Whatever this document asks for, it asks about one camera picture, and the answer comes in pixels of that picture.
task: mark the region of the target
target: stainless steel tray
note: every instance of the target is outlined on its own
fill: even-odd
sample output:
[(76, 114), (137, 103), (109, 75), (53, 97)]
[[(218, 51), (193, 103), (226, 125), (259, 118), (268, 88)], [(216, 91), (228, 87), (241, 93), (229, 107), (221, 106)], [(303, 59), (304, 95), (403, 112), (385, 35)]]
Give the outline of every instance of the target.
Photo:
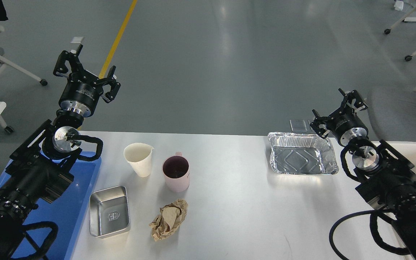
[(318, 135), (271, 132), (270, 165), (276, 173), (335, 174), (337, 160), (332, 144)]
[(106, 238), (128, 232), (129, 210), (126, 188), (115, 186), (95, 191), (89, 198), (89, 232)]

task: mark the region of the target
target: yellow floor line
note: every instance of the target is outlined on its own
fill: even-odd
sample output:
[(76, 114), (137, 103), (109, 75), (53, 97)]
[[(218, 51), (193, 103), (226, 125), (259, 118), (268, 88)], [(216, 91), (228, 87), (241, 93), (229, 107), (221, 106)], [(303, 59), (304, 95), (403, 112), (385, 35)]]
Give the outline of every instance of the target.
[(129, 18), (131, 17), (133, 13), (136, 3), (137, 3), (137, 0), (133, 0), (131, 6), (129, 7), (129, 10), (127, 11), (126, 17), (124, 18), (122, 26), (120, 27), (120, 31), (118, 31), (117, 37), (115, 38), (112, 48), (110, 49), (109, 54), (107, 55), (107, 58), (105, 59), (104, 65), (102, 66), (102, 69), (99, 73), (99, 79), (102, 79), (104, 77), (105, 72), (109, 68), (110, 62), (112, 61), (113, 55), (115, 54), (115, 51), (117, 50), (118, 44), (120, 43), (120, 40), (121, 40), (121, 36), (123, 35), (127, 22), (129, 21)]

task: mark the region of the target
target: foil container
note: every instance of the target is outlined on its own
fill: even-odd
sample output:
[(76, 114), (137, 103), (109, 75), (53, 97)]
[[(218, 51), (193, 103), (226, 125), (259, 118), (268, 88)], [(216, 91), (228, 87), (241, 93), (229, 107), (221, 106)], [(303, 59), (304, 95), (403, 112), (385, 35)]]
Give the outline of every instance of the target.
[(332, 143), (318, 135), (271, 132), (270, 166), (276, 173), (335, 174), (337, 160)]

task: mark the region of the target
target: paper cup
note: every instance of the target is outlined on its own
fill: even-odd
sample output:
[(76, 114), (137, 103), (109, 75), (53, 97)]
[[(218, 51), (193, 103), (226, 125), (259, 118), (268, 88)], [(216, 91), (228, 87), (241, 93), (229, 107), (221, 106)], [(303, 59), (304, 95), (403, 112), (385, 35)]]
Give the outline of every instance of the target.
[(189, 162), (178, 152), (166, 159), (162, 166), (165, 183), (174, 192), (185, 191), (190, 184)]
[(152, 172), (153, 147), (145, 143), (132, 143), (128, 145), (123, 155), (139, 177), (147, 177)]

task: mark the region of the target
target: pink mug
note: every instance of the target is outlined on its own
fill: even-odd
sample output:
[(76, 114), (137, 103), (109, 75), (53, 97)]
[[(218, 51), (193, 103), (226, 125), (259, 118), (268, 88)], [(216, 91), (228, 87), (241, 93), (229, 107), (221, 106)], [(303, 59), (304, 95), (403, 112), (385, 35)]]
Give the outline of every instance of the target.
[(190, 184), (189, 162), (181, 152), (165, 160), (161, 167), (165, 175), (165, 182), (174, 192), (185, 191)]

